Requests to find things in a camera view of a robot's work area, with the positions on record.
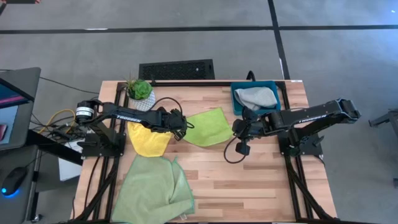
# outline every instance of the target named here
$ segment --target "blue bin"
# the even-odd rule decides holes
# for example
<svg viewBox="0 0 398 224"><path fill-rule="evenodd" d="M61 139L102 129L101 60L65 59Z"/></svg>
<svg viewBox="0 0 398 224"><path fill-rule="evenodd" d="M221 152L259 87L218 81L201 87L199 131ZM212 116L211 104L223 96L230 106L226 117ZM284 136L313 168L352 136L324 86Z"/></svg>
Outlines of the blue bin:
<svg viewBox="0 0 398 224"><path fill-rule="evenodd" d="M274 81L263 81L263 82L236 82L231 83L231 97L232 97L232 106L234 109L235 115L242 115L243 106L236 101L234 96L234 91L237 89L247 89L252 87L268 87L270 88L276 97L277 104L273 108L265 108L261 107L259 110L254 111L256 114L261 115L268 112L279 111L280 110L280 101L278 97L278 91L276 88L276 84Z"/></svg>

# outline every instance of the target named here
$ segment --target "green cloth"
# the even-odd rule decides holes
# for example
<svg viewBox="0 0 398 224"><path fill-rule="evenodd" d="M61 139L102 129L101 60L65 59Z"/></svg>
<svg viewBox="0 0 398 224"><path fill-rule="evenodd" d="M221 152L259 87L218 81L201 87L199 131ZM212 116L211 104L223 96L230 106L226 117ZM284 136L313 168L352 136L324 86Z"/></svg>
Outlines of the green cloth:
<svg viewBox="0 0 398 224"><path fill-rule="evenodd" d="M176 159L137 155L116 201L112 221L161 224L195 213L193 195Z"/></svg>
<svg viewBox="0 0 398 224"><path fill-rule="evenodd" d="M223 110L216 108L187 118L195 128L188 128L184 140L196 146L212 146L227 141L233 134Z"/></svg>

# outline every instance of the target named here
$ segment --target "wooden table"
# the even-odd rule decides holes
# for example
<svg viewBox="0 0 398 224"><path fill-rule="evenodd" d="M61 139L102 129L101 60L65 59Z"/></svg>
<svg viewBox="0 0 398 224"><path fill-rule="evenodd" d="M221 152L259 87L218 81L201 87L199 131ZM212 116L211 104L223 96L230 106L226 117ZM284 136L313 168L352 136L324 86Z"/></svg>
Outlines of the wooden table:
<svg viewBox="0 0 398 224"><path fill-rule="evenodd" d="M113 102L117 82L103 82L99 100ZM222 82L222 80L206 80L206 82ZM285 81L285 83L290 107L308 107L303 83L301 81ZM174 86L155 87L154 90L157 98L169 96L178 100L185 116L222 107L230 125L238 118L233 114L230 87ZM279 96L283 107L281 92L279 92ZM173 101L166 100L161 101L158 106L164 106L167 110L178 107ZM170 140L164 157L170 160L178 157L178 163L184 169L195 197L196 212L189 215L188 220L184 222L295 221L285 161L279 152L277 137L250 141L251 153L239 164L228 164L224 160L223 149L226 143L198 147L184 140L180 142L174 138ZM128 139L125 153L120 159L114 203L135 156L136 152ZM231 161L235 161L242 155L234 151L234 144L232 144L228 149L227 157ZM95 160L96 158L89 158L83 163L75 197L76 215L83 210L88 179ZM323 164L314 156L302 156L302 160L309 191L325 211L335 217L336 211ZM98 188L101 163L102 159L99 160L95 169L88 201L91 200ZM299 189L297 192L301 214L305 217L303 198ZM108 192L105 192L99 213L100 218L104 217L107 198ZM183 221L176 218L173 222Z"/></svg>

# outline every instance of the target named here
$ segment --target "crumpled cloth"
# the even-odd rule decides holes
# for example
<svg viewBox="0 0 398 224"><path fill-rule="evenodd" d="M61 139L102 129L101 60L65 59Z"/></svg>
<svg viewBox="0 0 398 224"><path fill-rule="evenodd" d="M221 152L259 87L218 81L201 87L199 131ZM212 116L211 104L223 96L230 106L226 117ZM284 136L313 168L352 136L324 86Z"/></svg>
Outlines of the crumpled cloth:
<svg viewBox="0 0 398 224"><path fill-rule="evenodd" d="M193 194L176 159L137 155L119 192L112 221L163 224L193 213Z"/></svg>
<svg viewBox="0 0 398 224"><path fill-rule="evenodd" d="M274 92L268 87L252 87L234 91L236 101L250 110L271 108L277 104Z"/></svg>
<svg viewBox="0 0 398 224"><path fill-rule="evenodd" d="M212 146L227 141L233 135L221 108L195 114L187 121L195 128L187 129L184 140L196 146Z"/></svg>
<svg viewBox="0 0 398 224"><path fill-rule="evenodd" d="M163 156L172 133L156 133L140 123L128 122L127 130L134 150L145 157Z"/></svg>

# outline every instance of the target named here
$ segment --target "yellow cloth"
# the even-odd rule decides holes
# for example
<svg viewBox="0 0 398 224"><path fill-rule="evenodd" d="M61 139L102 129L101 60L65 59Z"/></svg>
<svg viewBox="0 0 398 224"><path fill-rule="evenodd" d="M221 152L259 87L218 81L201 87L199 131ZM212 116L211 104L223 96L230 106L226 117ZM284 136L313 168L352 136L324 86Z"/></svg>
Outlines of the yellow cloth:
<svg viewBox="0 0 398 224"><path fill-rule="evenodd" d="M127 129L134 149L145 157L163 156L172 133L153 133L142 124L128 122Z"/></svg>

